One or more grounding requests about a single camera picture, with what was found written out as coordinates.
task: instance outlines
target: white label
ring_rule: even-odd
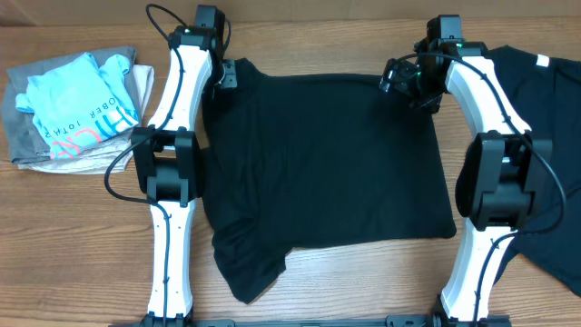
[[[547,57],[546,55],[541,55],[541,54],[537,55],[537,65],[543,66],[543,67],[548,67],[548,61],[549,61],[549,57]]]

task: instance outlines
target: cable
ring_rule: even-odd
[[[566,191],[566,199],[569,201],[571,199],[571,197],[573,197],[573,195],[575,195],[579,191],[581,191],[581,181],[579,181],[577,183],[573,183],[573,186],[569,190]],[[549,205],[545,210],[543,210],[540,213],[537,213],[534,217],[529,218],[528,223],[531,223],[531,222],[535,221],[537,218],[542,217],[544,214],[551,212],[553,209],[555,209],[555,207],[557,207],[560,204],[561,204],[561,202],[551,203],[551,205]]]
[[[168,114],[165,116],[163,123],[159,127],[157,127],[155,130],[153,130],[153,132],[148,137],[142,139],[140,142],[138,142],[136,144],[132,144],[130,147],[125,149],[123,152],[121,152],[111,162],[111,164],[109,165],[109,167],[107,167],[107,170],[105,171],[104,185],[105,185],[105,189],[107,190],[107,192],[109,192],[110,195],[112,195],[113,197],[115,197],[119,200],[133,202],[133,203],[149,204],[149,205],[156,207],[157,209],[159,209],[163,213],[163,219],[165,220],[165,257],[164,257],[164,262],[163,262],[163,326],[165,327],[165,326],[167,326],[167,293],[168,293],[167,282],[169,281],[169,277],[167,276],[167,271],[168,271],[168,261],[169,261],[169,256],[170,256],[170,218],[171,218],[171,216],[168,215],[167,212],[165,211],[165,209],[163,209],[163,207],[161,205],[159,205],[156,201],[150,200],[150,199],[135,198],[135,197],[130,197],[130,196],[118,194],[116,191],[113,190],[113,188],[109,184],[109,178],[111,176],[111,171],[119,163],[119,161],[121,161],[122,158],[124,158],[127,154],[129,154],[131,151],[133,151],[133,149],[135,147],[143,144],[147,140],[149,140],[152,137],[154,137],[155,135],[157,135],[165,127],[165,125],[167,125],[169,123],[170,119],[172,119],[173,109],[175,108],[175,104],[177,103],[178,97],[180,95],[180,89],[182,88],[182,80],[183,80],[183,73],[184,73],[182,57],[180,56],[180,52],[178,51],[177,47],[172,46],[169,36],[161,29],[161,27],[153,19],[152,15],[150,13],[150,8],[156,8],[156,9],[160,9],[160,10],[164,11],[165,13],[171,15],[173,18],[177,19],[182,25],[186,25],[186,23],[180,17],[178,17],[176,14],[172,13],[170,10],[168,10],[160,5],[149,4],[145,7],[145,12],[147,13],[147,16],[149,17],[149,20],[152,22],[155,29],[157,29],[157,31],[168,42],[170,49],[172,49],[175,52],[175,55],[178,58],[178,63],[180,64],[180,76],[178,79],[177,89],[175,91],[175,95],[173,96],[172,105],[170,106],[170,110],[168,111]]]
[[[453,55],[438,54],[438,53],[419,53],[419,54],[408,54],[408,55],[402,56],[400,59],[396,60],[392,64],[392,66],[388,69],[388,71],[390,71],[392,69],[392,67],[396,63],[400,63],[400,62],[402,62],[404,60],[408,60],[410,58],[419,58],[419,57],[422,57],[422,56],[440,57],[440,58],[444,58],[444,59],[454,60],[454,61],[456,61],[456,62],[458,62],[460,64],[463,64],[464,66],[468,67],[470,70],[472,70],[474,73],[476,73],[482,80],[485,81],[485,83],[487,84],[487,86],[490,88],[490,91],[494,95],[495,99],[497,100],[498,107],[500,109],[500,113],[502,113],[502,116],[505,119],[505,123],[512,130],[512,132],[518,137],[518,139],[523,143],[523,145],[528,149],[528,151],[530,151],[538,159],[538,161],[543,165],[543,167],[551,175],[551,177],[555,181],[555,185],[556,185],[557,190],[559,191],[559,197],[560,197],[560,200],[561,200],[561,211],[559,213],[559,216],[557,217],[556,221],[553,224],[551,224],[550,226],[548,226],[546,228],[542,228],[542,229],[537,230],[537,231],[533,231],[533,232],[524,231],[524,232],[509,233],[509,234],[506,234],[506,235],[504,235],[502,237],[499,237],[497,240],[495,240],[492,243],[492,246],[490,247],[490,250],[488,251],[487,258],[485,259],[484,264],[482,265],[482,269],[480,270],[480,276],[478,278],[478,287],[477,287],[477,290],[476,290],[476,306],[474,308],[474,316],[473,316],[473,319],[472,319],[472,325],[473,326],[477,326],[477,324],[478,324],[478,306],[480,305],[480,294],[481,294],[481,291],[482,291],[482,282],[484,280],[484,275],[486,273],[486,269],[487,269],[488,263],[490,261],[490,258],[492,257],[492,253],[496,250],[496,248],[498,247],[498,245],[502,241],[504,241],[504,240],[506,240],[508,238],[515,237],[517,235],[538,235],[538,234],[550,233],[550,232],[554,231],[558,227],[558,225],[561,224],[561,222],[563,221],[563,218],[565,216],[565,212],[566,212],[566,195],[565,195],[565,191],[563,190],[563,186],[561,185],[561,182],[559,182],[559,179],[556,177],[556,174],[553,171],[553,168],[551,168],[551,166],[548,164],[548,162],[545,160],[545,158],[543,158],[533,148],[533,145],[512,124],[512,121],[510,120],[510,116],[508,115],[507,110],[505,109],[505,106],[502,104],[502,100],[500,99],[500,95],[498,94],[497,89],[490,82],[490,80],[488,79],[488,77],[486,76],[486,74],[482,73],[474,65],[472,65],[472,64],[470,64],[470,63],[462,60],[461,58],[455,57]]]

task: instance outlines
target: pink print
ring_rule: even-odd
[[[99,134],[97,134],[91,128],[85,128],[85,129],[77,132],[76,134],[74,134],[74,136],[79,136],[80,134],[83,134],[83,133],[89,133],[90,135],[92,135],[95,138],[95,140],[97,140],[97,143],[101,142],[101,136],[99,136]]]
[[[61,145],[62,147],[71,148],[71,149],[74,149],[76,151],[76,154],[77,155],[81,154],[81,147],[79,145],[77,145],[77,144],[74,144],[73,143],[73,140],[70,137],[67,137],[66,139],[68,140],[68,143],[67,142],[54,141],[53,142],[53,145]],[[62,152],[60,152],[60,153],[58,153],[56,155],[60,157],[63,154],[67,154],[69,156],[69,158],[72,158],[73,157],[73,155],[72,154],[69,154],[66,150],[64,150],[64,151],[62,151]]]

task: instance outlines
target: wooden table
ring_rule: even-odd
[[[388,59],[411,52],[426,21],[236,24],[228,56],[252,60],[266,74],[380,74]],[[165,30],[174,25],[164,25]],[[581,19],[465,20],[469,40],[581,60]],[[167,45],[150,25],[0,29],[0,70],[40,59],[135,45],[155,67],[145,121],[167,77]],[[6,74],[0,75],[4,89]],[[470,135],[446,96],[434,117],[450,199]],[[0,325],[104,326],[135,322],[151,290],[153,230],[149,208],[115,200],[103,177],[19,171],[0,132]],[[202,146],[207,140],[202,137]],[[113,177],[120,193],[141,195],[134,166]],[[428,312],[450,276],[461,231],[451,240],[386,241],[297,250],[287,271],[252,305],[237,302],[216,268],[212,229],[199,202],[192,230],[196,319],[239,321],[379,318]],[[456,213],[461,228],[461,218]],[[581,299],[518,256],[495,287],[492,313],[518,326],[581,326]]]

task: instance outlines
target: folded t-shirt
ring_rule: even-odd
[[[50,146],[51,159],[72,158],[139,123],[124,85],[130,70],[131,62],[122,55],[112,55],[99,67],[92,54],[84,53],[28,77],[26,92],[16,96],[16,109],[34,114],[34,127]]]
[[[0,111],[4,123],[6,139],[8,140],[8,155],[13,164],[28,164],[50,160],[50,148],[43,137],[36,131],[33,124],[33,115],[21,113],[16,110],[15,98],[17,94],[26,92],[28,77],[40,75],[51,69],[71,63],[80,54],[68,54],[56,58],[41,60],[31,64],[8,69],[8,84],[5,89],[5,97]],[[91,51],[98,65],[103,65],[112,55],[122,55],[129,59],[131,66],[135,62],[137,52],[133,46],[118,46],[114,48],[99,49]],[[132,98],[134,106],[139,105],[137,87],[133,71],[129,72],[125,78],[124,85],[127,93]],[[129,138],[129,133],[122,134],[124,139]],[[105,141],[102,144],[112,143],[114,140]]]
[[[379,76],[271,77],[245,59],[236,74],[202,110],[204,209],[237,299],[267,288],[292,247],[454,236],[431,114]]]
[[[523,253],[581,296],[581,63],[539,59],[537,54],[509,46],[492,50],[489,58],[518,115],[533,134],[553,141],[550,164],[568,198],[563,222],[551,233],[516,237],[507,249],[504,265]],[[550,178],[547,189],[541,214],[528,222],[525,230],[536,231],[556,221],[560,201]]]

